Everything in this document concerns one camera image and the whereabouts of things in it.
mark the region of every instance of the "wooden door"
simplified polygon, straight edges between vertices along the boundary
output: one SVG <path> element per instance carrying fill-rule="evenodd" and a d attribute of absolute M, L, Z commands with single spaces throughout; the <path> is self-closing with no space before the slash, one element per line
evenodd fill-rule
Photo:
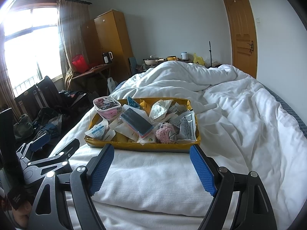
<path fill-rule="evenodd" d="M 256 78 L 257 37 L 249 0 L 224 0 L 231 35 L 232 64 Z"/>

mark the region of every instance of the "paper packet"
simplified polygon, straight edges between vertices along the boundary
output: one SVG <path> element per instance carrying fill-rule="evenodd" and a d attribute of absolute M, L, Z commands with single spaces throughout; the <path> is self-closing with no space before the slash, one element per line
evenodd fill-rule
<path fill-rule="evenodd" d="M 109 128 L 107 133 L 104 134 L 102 141 L 106 141 L 106 142 L 111 141 L 113 137 L 115 137 L 115 130 Z"/>
<path fill-rule="evenodd" d="M 187 110 L 186 106 L 183 104 L 178 104 L 177 102 L 171 106 L 167 113 L 177 113 L 178 115 L 180 115 L 181 113 L 185 112 Z"/>
<path fill-rule="evenodd" d="M 151 107 L 151 111 L 149 114 L 149 118 L 154 121 L 160 121 L 165 118 L 167 111 L 172 103 L 171 100 L 159 100 L 158 102 L 154 103 Z"/>
<path fill-rule="evenodd" d="M 85 135 L 92 137 L 97 140 L 103 140 L 105 132 L 109 128 L 109 123 L 105 118 L 102 118 L 102 121 L 96 125 L 92 129 L 89 129 L 85 132 Z"/>
<path fill-rule="evenodd" d="M 168 120 L 174 120 L 178 115 L 176 113 L 168 113 L 165 115 L 165 118 L 159 121 L 159 123 L 165 123 Z"/>
<path fill-rule="evenodd" d="M 180 129 L 177 134 L 178 140 L 196 141 L 196 123 L 193 110 L 186 111 L 169 122 Z"/>
<path fill-rule="evenodd" d="M 135 142 L 138 140 L 139 135 L 134 132 L 128 124 L 124 123 L 119 117 L 115 119 L 112 123 L 110 123 L 110 129 L 114 130 L 124 136 L 134 140 Z"/>
<path fill-rule="evenodd" d="M 138 143 L 141 145 L 144 144 L 153 144 L 157 142 L 156 131 L 161 128 L 162 123 L 154 123 L 153 130 L 144 138 L 139 137 Z"/>

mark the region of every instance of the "window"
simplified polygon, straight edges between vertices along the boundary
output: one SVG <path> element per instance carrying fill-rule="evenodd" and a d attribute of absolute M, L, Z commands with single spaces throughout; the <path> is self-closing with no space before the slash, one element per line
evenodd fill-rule
<path fill-rule="evenodd" d="M 45 76 L 62 74 L 57 20 L 56 7 L 24 9 L 6 17 L 5 60 L 16 97 Z"/>

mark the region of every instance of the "red bag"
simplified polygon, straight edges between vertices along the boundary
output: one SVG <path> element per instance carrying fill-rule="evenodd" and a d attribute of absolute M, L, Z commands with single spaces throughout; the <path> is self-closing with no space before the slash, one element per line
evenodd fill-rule
<path fill-rule="evenodd" d="M 88 70 L 88 65 L 81 54 L 78 54 L 76 57 L 74 57 L 72 63 L 78 73 L 84 73 Z"/>

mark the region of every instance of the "white duvet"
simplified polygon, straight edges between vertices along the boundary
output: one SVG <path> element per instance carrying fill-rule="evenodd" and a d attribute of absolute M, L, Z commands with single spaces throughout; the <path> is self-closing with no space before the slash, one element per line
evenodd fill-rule
<path fill-rule="evenodd" d="M 270 198 L 278 229 L 287 229 L 307 198 L 307 139 L 297 121 L 251 76 L 222 65 L 206 69 L 165 62 L 130 78 L 112 96 L 177 97 L 191 100 L 198 119 L 201 148 L 219 166 L 247 174 L 255 170 Z M 71 139 L 80 149 L 72 168 L 86 165 L 100 149 L 90 148 L 84 132 L 95 111 L 59 142 L 51 155 Z M 188 154 L 115 150 L 99 192 L 92 197 L 106 229 L 197 229 L 211 203 Z M 225 221 L 229 229 L 236 207 L 234 193 Z M 71 195 L 68 205 L 80 229 Z"/>

